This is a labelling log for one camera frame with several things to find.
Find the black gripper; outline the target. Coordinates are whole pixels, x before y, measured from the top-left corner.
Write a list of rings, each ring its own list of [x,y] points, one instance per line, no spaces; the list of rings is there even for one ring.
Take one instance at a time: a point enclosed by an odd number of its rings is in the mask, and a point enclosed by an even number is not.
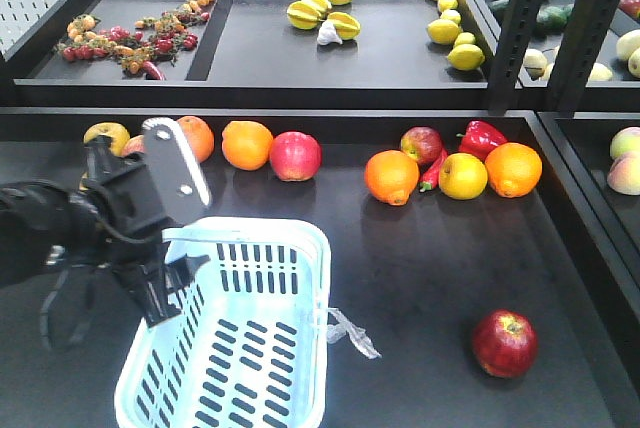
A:
[[[212,197],[177,121],[146,119],[142,134],[145,158],[114,155],[106,136],[85,143],[80,186],[93,206],[99,260],[118,266],[112,270],[116,281],[152,328],[181,313],[169,296],[187,288],[210,261],[208,255],[183,255],[166,262],[161,229],[168,216],[181,225],[201,218]]]

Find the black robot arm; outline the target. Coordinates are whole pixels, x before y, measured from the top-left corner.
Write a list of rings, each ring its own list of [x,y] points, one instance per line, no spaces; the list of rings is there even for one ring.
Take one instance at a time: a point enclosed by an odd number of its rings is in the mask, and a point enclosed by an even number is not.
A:
[[[40,335],[49,350],[80,344],[91,326],[95,290],[89,281],[68,338],[55,335],[52,308],[71,271],[112,273],[153,327],[179,314],[170,295],[189,286],[207,260],[165,259],[163,230],[195,222],[211,204],[186,135],[166,117],[145,120],[142,134],[144,150],[125,157],[112,153],[108,135],[85,142],[87,176],[79,189],[49,180],[1,187],[2,286],[58,276],[40,308]]]

